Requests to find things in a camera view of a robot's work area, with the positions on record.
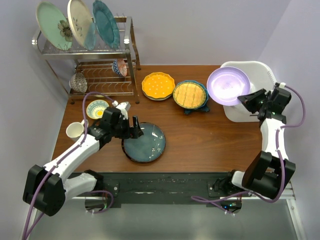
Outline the black rimmed cream plate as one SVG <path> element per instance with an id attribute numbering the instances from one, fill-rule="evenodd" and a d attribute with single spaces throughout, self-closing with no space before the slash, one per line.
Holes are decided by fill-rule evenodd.
<path id="1" fill-rule="evenodd" d="M 146 148 L 143 147 L 139 140 L 123 139 L 121 142 L 121 148 L 125 156 L 136 163 L 147 163 L 150 158 L 146 152 Z"/>

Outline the dark blue speckled plate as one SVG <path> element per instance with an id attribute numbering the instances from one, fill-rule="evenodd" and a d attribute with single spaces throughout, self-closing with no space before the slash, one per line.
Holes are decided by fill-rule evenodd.
<path id="1" fill-rule="evenodd" d="M 139 138 L 129 138 L 129 140 L 138 140 L 146 148 L 150 160 L 147 163 L 158 159 L 165 150 L 166 137 L 160 127 L 153 123 L 143 122 L 140 124 L 143 135 Z"/>

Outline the purple plate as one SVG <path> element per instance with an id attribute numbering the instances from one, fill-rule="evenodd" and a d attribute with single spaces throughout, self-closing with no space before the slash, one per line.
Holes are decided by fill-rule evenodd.
<path id="1" fill-rule="evenodd" d="M 238 97 L 248 95 L 251 90 L 248 76 L 239 68 L 226 66 L 213 71 L 206 83 L 208 95 L 223 106 L 240 104 Z"/>

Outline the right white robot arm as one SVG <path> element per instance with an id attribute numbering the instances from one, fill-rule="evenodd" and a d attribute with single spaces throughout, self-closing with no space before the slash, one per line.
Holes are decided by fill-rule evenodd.
<path id="1" fill-rule="evenodd" d="M 296 165 L 288 160 L 284 141 L 287 118 L 283 111 L 292 98 L 288 89 L 282 82 L 270 91 L 263 88 L 238 96 L 246 110 L 258 114 L 262 148 L 244 172 L 232 170 L 216 180 L 211 187 L 214 191 L 223 190 L 233 197 L 242 189 L 268 203 L 280 198 L 296 170 Z"/>

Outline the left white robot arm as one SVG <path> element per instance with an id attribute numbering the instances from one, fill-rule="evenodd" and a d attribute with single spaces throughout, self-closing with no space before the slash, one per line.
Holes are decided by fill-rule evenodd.
<path id="1" fill-rule="evenodd" d="M 22 200 L 47 216 L 53 216 L 73 197 L 84 193 L 99 196 L 104 190 L 102 176 L 92 170 L 74 178 L 70 175 L 112 138 L 137 139 L 144 134 L 137 116 L 133 116 L 133 125 L 130 126 L 129 109 L 128 102 L 108 107 L 98 124 L 92 124 L 62 155 L 44 166 L 31 167 Z"/>

